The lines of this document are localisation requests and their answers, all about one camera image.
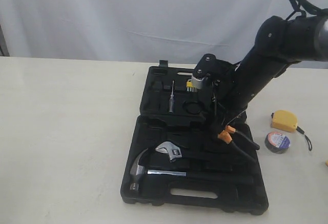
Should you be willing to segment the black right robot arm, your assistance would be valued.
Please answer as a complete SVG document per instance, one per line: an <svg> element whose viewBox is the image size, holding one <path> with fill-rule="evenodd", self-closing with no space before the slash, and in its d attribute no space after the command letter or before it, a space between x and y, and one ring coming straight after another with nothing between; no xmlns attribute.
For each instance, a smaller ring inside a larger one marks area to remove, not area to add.
<svg viewBox="0 0 328 224"><path fill-rule="evenodd" d="M219 78L219 113L211 125L214 138L222 136L225 126L245 111L272 79L301 61L327 61L327 16L267 19L239 66L228 68Z"/></svg>

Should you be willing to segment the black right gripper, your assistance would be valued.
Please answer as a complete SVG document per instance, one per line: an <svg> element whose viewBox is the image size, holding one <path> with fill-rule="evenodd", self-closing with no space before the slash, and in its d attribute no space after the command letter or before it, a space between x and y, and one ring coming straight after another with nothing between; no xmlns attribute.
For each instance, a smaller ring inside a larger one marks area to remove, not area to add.
<svg viewBox="0 0 328 224"><path fill-rule="evenodd" d="M221 126L226 132L234 132L231 122L244 115L249 103L249 80L250 67L248 63L240 62L238 65L228 62L216 62L211 68L213 91L216 96L216 118L210 123L211 140L218 140Z"/></svg>

